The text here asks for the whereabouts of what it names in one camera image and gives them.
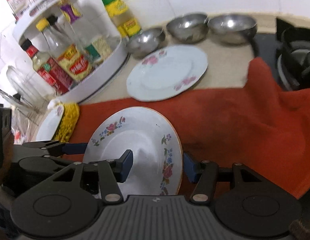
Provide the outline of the red cloth mat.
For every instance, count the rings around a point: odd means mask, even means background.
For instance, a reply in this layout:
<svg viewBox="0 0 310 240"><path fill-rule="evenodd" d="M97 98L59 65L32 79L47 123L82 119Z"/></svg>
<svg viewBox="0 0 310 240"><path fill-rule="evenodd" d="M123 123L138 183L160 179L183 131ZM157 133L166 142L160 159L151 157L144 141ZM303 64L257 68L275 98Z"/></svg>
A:
<svg viewBox="0 0 310 240"><path fill-rule="evenodd" d="M286 92L261 59L243 88L196 89L147 102L184 150L222 167L243 163L296 198L310 189L310 89Z"/></svg>

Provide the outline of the large floral rimmed plate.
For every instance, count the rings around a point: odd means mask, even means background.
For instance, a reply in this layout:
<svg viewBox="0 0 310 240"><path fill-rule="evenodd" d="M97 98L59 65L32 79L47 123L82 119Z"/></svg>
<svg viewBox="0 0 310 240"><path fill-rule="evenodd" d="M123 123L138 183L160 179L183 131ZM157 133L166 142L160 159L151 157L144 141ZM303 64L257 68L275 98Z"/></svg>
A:
<svg viewBox="0 0 310 240"><path fill-rule="evenodd" d="M105 120L91 136L83 162L119 158L133 152L122 195L175 195L183 176L183 149L176 130L159 112L129 107Z"/></svg>

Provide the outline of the yellow label vinegar bottle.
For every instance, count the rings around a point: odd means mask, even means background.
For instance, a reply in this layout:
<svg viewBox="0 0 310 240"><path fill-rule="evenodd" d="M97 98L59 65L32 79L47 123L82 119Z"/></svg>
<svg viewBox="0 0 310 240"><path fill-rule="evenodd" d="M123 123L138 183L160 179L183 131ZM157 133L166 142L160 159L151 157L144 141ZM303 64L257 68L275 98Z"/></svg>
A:
<svg viewBox="0 0 310 240"><path fill-rule="evenodd" d="M67 36L54 29L46 18L39 20L36 28L44 35L50 54L76 83L93 71L88 57Z"/></svg>

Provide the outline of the red label soy sauce bottle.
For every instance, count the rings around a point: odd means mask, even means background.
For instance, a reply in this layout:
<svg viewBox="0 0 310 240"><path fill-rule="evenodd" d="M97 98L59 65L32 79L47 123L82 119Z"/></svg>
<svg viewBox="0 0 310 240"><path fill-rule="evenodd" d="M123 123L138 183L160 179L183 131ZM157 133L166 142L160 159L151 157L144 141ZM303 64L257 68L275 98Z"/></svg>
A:
<svg viewBox="0 0 310 240"><path fill-rule="evenodd" d="M39 51L29 39L24 40L21 48L32 60L34 71L40 75L58 95L63 95L75 87L75 81L49 53Z"/></svg>

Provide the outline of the steel bowl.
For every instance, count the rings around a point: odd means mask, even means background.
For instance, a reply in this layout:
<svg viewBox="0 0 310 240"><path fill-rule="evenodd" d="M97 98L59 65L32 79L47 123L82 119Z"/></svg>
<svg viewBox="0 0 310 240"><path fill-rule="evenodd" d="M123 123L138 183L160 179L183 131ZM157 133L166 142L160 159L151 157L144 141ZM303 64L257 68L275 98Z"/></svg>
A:
<svg viewBox="0 0 310 240"><path fill-rule="evenodd" d="M154 27L131 37L126 44L126 50L134 58L142 59L164 46L166 46L166 34L163 28Z"/></svg>
<svg viewBox="0 0 310 240"><path fill-rule="evenodd" d="M240 45L249 43L255 37L258 24L255 18L249 15L226 14L211 18L208 28L215 41Z"/></svg>
<svg viewBox="0 0 310 240"><path fill-rule="evenodd" d="M186 14L167 23L166 30L173 39L180 43L195 44L207 37L208 20L206 14Z"/></svg>

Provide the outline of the yellow green label bottle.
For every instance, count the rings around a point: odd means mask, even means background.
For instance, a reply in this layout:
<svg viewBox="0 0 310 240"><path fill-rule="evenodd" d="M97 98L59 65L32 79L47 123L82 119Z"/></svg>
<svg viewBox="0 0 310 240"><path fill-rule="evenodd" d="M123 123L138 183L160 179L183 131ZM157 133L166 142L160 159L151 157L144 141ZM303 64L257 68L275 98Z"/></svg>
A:
<svg viewBox="0 0 310 240"><path fill-rule="evenodd" d="M142 31L142 28L123 0L102 0L108 16L124 38L131 38Z"/></svg>

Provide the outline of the black gas stove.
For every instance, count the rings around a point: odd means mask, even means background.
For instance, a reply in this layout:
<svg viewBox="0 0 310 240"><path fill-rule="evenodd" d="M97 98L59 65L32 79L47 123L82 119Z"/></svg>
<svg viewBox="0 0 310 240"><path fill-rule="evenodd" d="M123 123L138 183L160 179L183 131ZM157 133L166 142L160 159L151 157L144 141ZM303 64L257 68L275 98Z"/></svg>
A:
<svg viewBox="0 0 310 240"><path fill-rule="evenodd" d="M276 18L274 34L250 40L255 57L270 67L275 81L287 91L310 88L310 29Z"/></svg>

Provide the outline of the yellow chenille mat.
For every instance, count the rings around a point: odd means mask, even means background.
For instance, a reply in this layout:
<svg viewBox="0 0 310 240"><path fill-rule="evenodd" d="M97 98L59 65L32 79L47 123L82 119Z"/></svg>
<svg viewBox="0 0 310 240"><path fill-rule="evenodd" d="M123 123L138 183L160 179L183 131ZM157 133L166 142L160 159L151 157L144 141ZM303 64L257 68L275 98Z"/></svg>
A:
<svg viewBox="0 0 310 240"><path fill-rule="evenodd" d="M80 107L76 103L62 104L64 113L53 136L53 140L69 142L80 116Z"/></svg>

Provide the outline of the clear white label bottle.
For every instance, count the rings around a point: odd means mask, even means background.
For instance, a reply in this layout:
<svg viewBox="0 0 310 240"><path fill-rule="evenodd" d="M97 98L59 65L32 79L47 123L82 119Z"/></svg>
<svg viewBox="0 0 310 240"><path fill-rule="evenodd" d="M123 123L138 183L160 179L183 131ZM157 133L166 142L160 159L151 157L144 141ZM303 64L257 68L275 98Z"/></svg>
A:
<svg viewBox="0 0 310 240"><path fill-rule="evenodd" d="M62 0L59 8L74 33L74 38L81 45L94 64L103 63L112 53L105 37L86 20L79 9L68 0Z"/></svg>

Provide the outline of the small pink rose plate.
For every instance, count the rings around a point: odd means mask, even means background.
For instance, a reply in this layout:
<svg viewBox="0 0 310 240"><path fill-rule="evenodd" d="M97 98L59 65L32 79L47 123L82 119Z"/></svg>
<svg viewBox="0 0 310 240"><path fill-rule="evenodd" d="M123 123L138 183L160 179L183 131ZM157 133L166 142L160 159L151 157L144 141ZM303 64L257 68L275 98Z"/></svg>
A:
<svg viewBox="0 0 310 240"><path fill-rule="evenodd" d="M38 129L36 141L52 140L62 120L63 114L63 105L57 105L51 109Z"/></svg>

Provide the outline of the white rotating condiment tray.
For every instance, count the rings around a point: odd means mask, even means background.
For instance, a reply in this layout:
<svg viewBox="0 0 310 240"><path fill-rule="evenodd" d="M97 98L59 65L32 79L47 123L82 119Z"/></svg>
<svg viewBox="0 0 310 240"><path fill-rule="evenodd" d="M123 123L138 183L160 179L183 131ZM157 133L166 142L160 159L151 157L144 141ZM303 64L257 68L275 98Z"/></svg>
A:
<svg viewBox="0 0 310 240"><path fill-rule="evenodd" d="M36 24L42 18L48 16L52 8L56 7L60 1L62 0L39 0L34 3L17 21L14 27L12 36L16 42L22 44L26 38L32 39L35 37L39 33L36 30ZM70 3L77 2L77 0L67 1ZM117 36L110 36L108 39L114 45L111 55L101 64L95 66L87 77L78 81L78 84L74 88L57 97L57 100L62 103L84 103L99 93L123 68L129 59L124 40ZM67 60L75 59L75 62L70 64L70 70L73 74L82 74L92 66L74 44L67 46L61 55L65 56Z"/></svg>

